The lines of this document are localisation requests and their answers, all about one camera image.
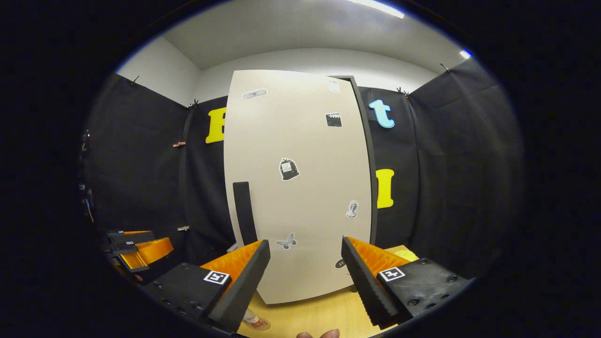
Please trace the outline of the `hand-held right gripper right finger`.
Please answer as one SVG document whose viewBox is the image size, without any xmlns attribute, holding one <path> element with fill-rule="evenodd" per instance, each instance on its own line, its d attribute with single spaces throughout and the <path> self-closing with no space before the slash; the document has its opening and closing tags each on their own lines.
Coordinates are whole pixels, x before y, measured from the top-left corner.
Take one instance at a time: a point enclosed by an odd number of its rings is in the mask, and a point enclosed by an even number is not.
<svg viewBox="0 0 601 338">
<path fill-rule="evenodd" d="M 471 285 L 429 258 L 408 261 L 350 236 L 342 239 L 341 257 L 371 323 L 380 328 L 426 317 Z"/>
</svg>

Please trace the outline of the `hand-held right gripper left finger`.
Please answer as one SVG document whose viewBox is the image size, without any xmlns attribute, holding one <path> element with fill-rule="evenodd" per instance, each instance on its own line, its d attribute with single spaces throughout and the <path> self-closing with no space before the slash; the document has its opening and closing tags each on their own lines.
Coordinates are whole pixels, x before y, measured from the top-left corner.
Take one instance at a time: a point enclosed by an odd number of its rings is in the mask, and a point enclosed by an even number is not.
<svg viewBox="0 0 601 338">
<path fill-rule="evenodd" d="M 201 266 L 180 263 L 141 291 L 190 323 L 237 332 L 269 261 L 269 242 L 258 240 Z"/>
</svg>

